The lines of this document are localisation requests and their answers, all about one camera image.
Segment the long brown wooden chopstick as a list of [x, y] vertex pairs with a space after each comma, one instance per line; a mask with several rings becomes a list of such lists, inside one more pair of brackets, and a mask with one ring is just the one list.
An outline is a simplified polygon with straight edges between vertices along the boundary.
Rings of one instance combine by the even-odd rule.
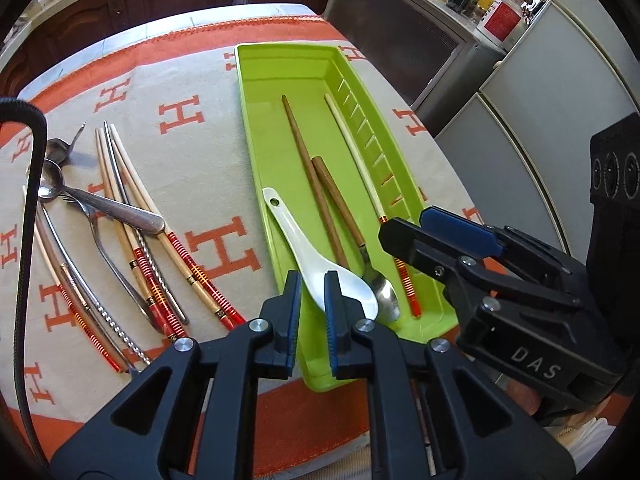
[[288, 102], [288, 98], [285, 94], [282, 94], [281, 101], [285, 110], [286, 117], [288, 118], [288, 124], [290, 125], [292, 130], [292, 135], [294, 136], [294, 141], [299, 154], [299, 158], [302, 161], [306, 177], [311, 187], [311, 193], [314, 196], [314, 201], [316, 202], [324, 230], [326, 231], [326, 236], [329, 239], [333, 255], [336, 259], [336, 262], [340, 266], [344, 266], [344, 268], [347, 268], [348, 260], [344, 252], [344, 248], [342, 246], [340, 237], [337, 234], [337, 229], [329, 212], [329, 206], [326, 203], [326, 199], [324, 198], [319, 178], [316, 174], [316, 170], [314, 170], [314, 165], [311, 162], [311, 158], [304, 142], [303, 136], [300, 133], [299, 125], [296, 122], [291, 104], [290, 102]]

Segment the white ceramic soup spoon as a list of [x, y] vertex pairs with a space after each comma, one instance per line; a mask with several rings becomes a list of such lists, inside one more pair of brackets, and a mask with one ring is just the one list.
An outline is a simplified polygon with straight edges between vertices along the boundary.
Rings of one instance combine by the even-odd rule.
[[378, 316], [378, 300], [372, 289], [362, 278], [347, 270], [344, 266], [322, 256], [306, 237], [297, 224], [286, 203], [274, 188], [263, 188], [262, 197], [265, 204], [276, 220], [288, 247], [294, 256], [306, 289], [312, 300], [322, 311], [326, 310], [324, 298], [324, 277], [330, 271], [337, 273], [342, 294], [348, 298], [358, 300], [363, 310], [363, 316], [375, 320]]

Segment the lime green plastic tray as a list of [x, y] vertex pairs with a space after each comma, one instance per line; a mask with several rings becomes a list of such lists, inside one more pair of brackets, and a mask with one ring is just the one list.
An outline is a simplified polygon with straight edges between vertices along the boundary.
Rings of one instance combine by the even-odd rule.
[[423, 210], [405, 159], [352, 64], [322, 44], [241, 44], [235, 51], [255, 188], [272, 188], [326, 258], [390, 281], [398, 304], [380, 321], [425, 342], [456, 323], [442, 285], [378, 242], [391, 218]]

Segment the grey cabinet appliance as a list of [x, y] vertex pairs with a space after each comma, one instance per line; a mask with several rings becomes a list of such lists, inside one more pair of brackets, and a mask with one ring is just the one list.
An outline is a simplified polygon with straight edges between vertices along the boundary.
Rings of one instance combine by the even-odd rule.
[[442, 0], [329, 0], [323, 17], [437, 136], [506, 56]]

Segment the brown handled metal spoon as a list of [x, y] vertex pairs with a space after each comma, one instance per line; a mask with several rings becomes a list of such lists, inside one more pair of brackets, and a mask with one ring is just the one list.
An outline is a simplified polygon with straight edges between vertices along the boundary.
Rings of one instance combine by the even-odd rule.
[[383, 323], [396, 321], [400, 315], [400, 307], [392, 282], [372, 266], [366, 240], [322, 157], [314, 156], [311, 162], [314, 165], [314, 170], [316, 170], [320, 182], [326, 189], [326, 192], [329, 193], [329, 196], [331, 196], [333, 203], [346, 223], [352, 239], [358, 247], [363, 265], [361, 278], [369, 285], [378, 302], [378, 320]]

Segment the red white canister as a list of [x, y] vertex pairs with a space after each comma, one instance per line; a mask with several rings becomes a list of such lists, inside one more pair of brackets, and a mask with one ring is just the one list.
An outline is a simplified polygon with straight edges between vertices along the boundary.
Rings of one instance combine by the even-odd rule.
[[493, 44], [501, 47], [522, 18], [521, 7], [514, 0], [494, 0], [480, 19], [477, 29]]

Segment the cream chopstick red striped end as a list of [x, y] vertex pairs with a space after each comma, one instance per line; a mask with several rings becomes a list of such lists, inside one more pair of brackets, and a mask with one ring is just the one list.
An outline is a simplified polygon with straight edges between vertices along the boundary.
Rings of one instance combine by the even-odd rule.
[[[117, 161], [124, 166], [124, 173], [128, 183], [134, 192], [137, 202], [149, 212], [160, 214], [160, 210], [154, 204], [150, 193], [146, 190], [141, 178], [139, 177], [134, 164], [132, 163], [122, 140], [113, 124], [107, 125], [107, 135], [115, 148]], [[163, 245], [172, 262], [189, 283], [191, 288], [196, 292], [206, 307], [213, 312], [221, 324], [233, 330], [236, 326], [240, 326], [246, 322], [246, 319], [239, 314], [232, 303], [224, 296], [224, 294], [213, 284], [208, 278], [204, 270], [195, 262], [190, 252], [186, 250], [178, 239], [176, 233], [165, 224], [160, 231], [160, 244]]]

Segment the short steel soup spoon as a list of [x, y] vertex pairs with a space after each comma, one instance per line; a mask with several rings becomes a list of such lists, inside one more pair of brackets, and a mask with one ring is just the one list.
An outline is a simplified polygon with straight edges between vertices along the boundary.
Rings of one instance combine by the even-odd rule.
[[70, 142], [59, 138], [49, 139], [46, 147], [46, 159], [60, 167], [64, 166], [70, 159], [70, 155], [73, 153], [74, 147], [85, 128], [86, 124], [83, 122]]

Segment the white refrigerator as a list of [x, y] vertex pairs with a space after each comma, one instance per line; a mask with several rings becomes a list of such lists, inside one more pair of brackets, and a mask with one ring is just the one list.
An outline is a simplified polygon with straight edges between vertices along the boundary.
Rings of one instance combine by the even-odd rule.
[[591, 137], [639, 108], [639, 62], [598, 0], [549, 0], [438, 134], [472, 205], [587, 257]]

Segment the steel fork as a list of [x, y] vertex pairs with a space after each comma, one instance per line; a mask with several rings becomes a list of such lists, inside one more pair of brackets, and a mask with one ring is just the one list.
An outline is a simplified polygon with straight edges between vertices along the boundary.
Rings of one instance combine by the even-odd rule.
[[138, 310], [151, 324], [154, 330], [157, 333], [162, 334], [163, 332], [160, 329], [160, 326], [153, 318], [151, 308], [146, 304], [145, 300], [140, 295], [140, 292], [138, 292], [137, 289], [134, 288], [134, 285], [131, 284], [130, 281], [128, 281], [124, 277], [124, 274], [119, 271], [119, 268], [116, 266], [110, 255], [105, 250], [100, 237], [98, 213], [96, 212], [96, 210], [91, 206], [84, 205], [77, 198], [73, 198], [72, 196], [64, 195], [63, 200], [65, 203], [68, 203], [70, 206], [75, 207], [76, 209], [81, 211], [85, 218], [88, 220], [94, 244], [96, 244], [96, 248], [98, 248], [98, 252], [106, 263], [107, 267], [111, 270], [116, 280], [119, 282], [119, 284], [122, 285], [122, 288], [125, 289], [127, 295], [131, 298], [131, 300], [137, 306]]

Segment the large steel spoon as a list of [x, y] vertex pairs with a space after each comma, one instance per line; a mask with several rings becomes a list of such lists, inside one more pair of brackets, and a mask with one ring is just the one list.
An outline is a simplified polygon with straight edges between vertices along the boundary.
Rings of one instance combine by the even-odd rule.
[[67, 186], [62, 169], [49, 159], [43, 162], [38, 196], [46, 202], [58, 197], [77, 200], [85, 206], [91, 206], [113, 219], [149, 234], [158, 234], [165, 227], [165, 221], [159, 214]]

